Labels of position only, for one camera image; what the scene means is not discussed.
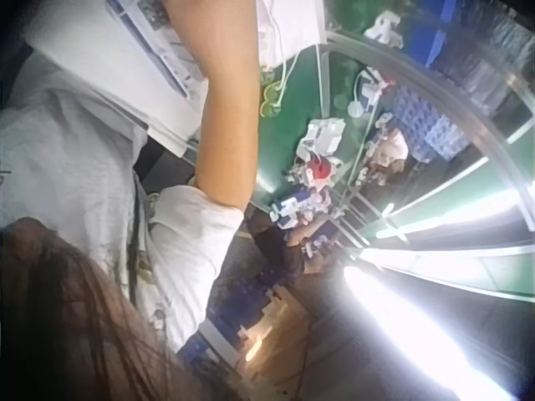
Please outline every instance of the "woman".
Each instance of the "woman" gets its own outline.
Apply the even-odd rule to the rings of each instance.
[[[210,88],[197,188],[162,191],[153,217],[132,169],[146,132],[43,56],[0,117],[10,396],[189,399],[171,355],[206,316],[257,172],[257,17],[253,0],[166,9]]]

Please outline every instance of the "white cable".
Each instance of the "white cable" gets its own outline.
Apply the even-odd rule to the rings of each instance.
[[[280,47],[281,52],[281,58],[283,59],[283,76],[281,77],[281,84],[278,86],[277,90],[281,90],[283,88],[283,82],[286,80],[286,59],[284,58],[284,47],[283,47],[283,36],[281,35],[281,30],[278,27],[277,21],[275,21],[275,18],[273,17],[273,5],[275,4],[275,0],[271,1],[271,4],[269,5],[269,8],[267,8],[267,15],[269,16],[269,21],[275,28],[275,32],[277,33],[278,37],[278,45]]]
[[[283,88],[281,90],[281,95],[278,97],[278,100],[277,100],[277,103],[275,104],[275,107],[280,107],[281,103],[283,102],[283,97],[284,97],[284,94],[286,93],[286,86],[287,86],[288,80],[290,79],[290,75],[292,75],[293,69],[295,68],[295,64],[297,64],[297,61],[298,61],[300,53],[301,53],[301,51],[299,51],[295,55],[295,58],[292,61],[292,65],[290,66],[290,69],[288,71],[288,75],[286,75],[286,78],[285,78],[285,80],[283,82]]]
[[[321,80],[321,61],[319,60],[319,46],[316,44],[316,64],[318,65],[319,108],[324,112],[324,88]]]
[[[366,69],[363,69],[362,71],[360,71],[359,75],[357,75],[357,79],[354,81],[353,100],[359,100],[359,98],[357,97],[357,86],[359,85],[360,78],[362,77],[362,74],[364,73],[366,73],[372,81],[375,81],[375,77],[372,77]]]

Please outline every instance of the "green workbench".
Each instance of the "green workbench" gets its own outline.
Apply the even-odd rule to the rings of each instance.
[[[347,115],[347,105],[353,98],[354,80],[362,67],[362,64],[343,54],[331,53],[329,58],[329,117],[346,121],[342,140],[334,153],[335,157],[344,162],[339,179],[349,174],[368,124],[369,114],[359,119],[352,119]],[[291,185],[284,176],[292,167],[298,142],[306,134],[308,122],[320,118],[318,64],[315,47],[311,47],[299,55],[295,70],[288,80],[281,113],[275,118],[260,121],[257,186],[252,197],[254,205],[266,210],[290,188]]]

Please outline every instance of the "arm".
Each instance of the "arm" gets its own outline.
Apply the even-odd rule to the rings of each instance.
[[[290,236],[286,241],[286,246],[299,245],[303,241],[303,239],[312,236],[314,232],[316,232],[318,228],[321,227],[328,219],[329,215],[319,215],[307,226],[300,226],[294,228],[292,232],[290,232]]]
[[[253,0],[167,0],[173,27],[208,77],[196,183],[245,210],[257,174],[257,14]]]

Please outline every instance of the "fluorescent light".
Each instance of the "fluorescent light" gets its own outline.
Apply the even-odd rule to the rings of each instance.
[[[533,196],[535,194],[535,183],[532,183],[528,190]],[[409,234],[411,232],[429,230],[438,226],[484,219],[511,209],[518,203],[518,200],[518,193],[515,190],[502,190],[467,205],[459,206],[442,216],[431,217],[430,219],[417,221],[416,223],[406,224],[399,227],[397,230],[386,229],[377,231],[375,236],[377,238],[389,238],[399,234]],[[386,206],[383,214],[387,211],[390,205]]]
[[[400,228],[396,229],[387,229],[378,231],[375,235],[377,238],[388,238],[391,236],[397,236],[398,234],[410,234],[411,232],[429,230],[444,224],[441,217],[431,217],[430,219],[425,219],[417,221],[416,223],[407,224]]]
[[[423,373],[463,401],[512,399],[474,370],[455,342],[419,308],[355,267],[346,267],[344,276],[357,300]]]
[[[258,353],[261,346],[262,346],[262,339],[260,337],[257,337],[257,341],[252,345],[251,349],[247,351],[247,354],[245,355],[245,361],[246,362],[251,361],[251,359],[253,359],[254,356]]]
[[[383,210],[383,213],[381,213],[381,216],[382,216],[383,218],[387,217],[387,215],[389,215],[389,214],[392,212],[392,210],[394,210],[394,207],[395,207],[395,205],[394,205],[393,203],[389,203],[389,204],[385,207],[385,209]]]

